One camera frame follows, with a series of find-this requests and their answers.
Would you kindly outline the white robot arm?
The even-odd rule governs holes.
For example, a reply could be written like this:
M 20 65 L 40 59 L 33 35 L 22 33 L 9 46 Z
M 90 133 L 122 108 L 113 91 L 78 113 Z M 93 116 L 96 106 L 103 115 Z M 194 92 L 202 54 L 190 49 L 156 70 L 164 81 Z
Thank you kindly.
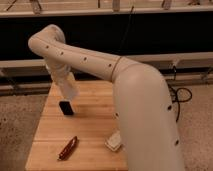
M 153 66 L 68 45 L 51 24 L 32 35 L 28 47 L 42 57 L 62 96 L 77 95 L 72 68 L 113 84 L 115 112 L 129 171 L 185 171 L 169 87 Z

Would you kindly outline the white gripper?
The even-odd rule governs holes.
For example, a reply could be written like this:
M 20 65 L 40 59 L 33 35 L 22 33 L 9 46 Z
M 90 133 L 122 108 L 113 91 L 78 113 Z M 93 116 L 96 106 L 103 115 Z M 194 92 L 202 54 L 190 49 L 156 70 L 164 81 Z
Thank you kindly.
M 57 61 L 46 60 L 46 68 L 51 75 L 52 80 L 58 86 L 69 83 L 70 67 L 68 65 Z

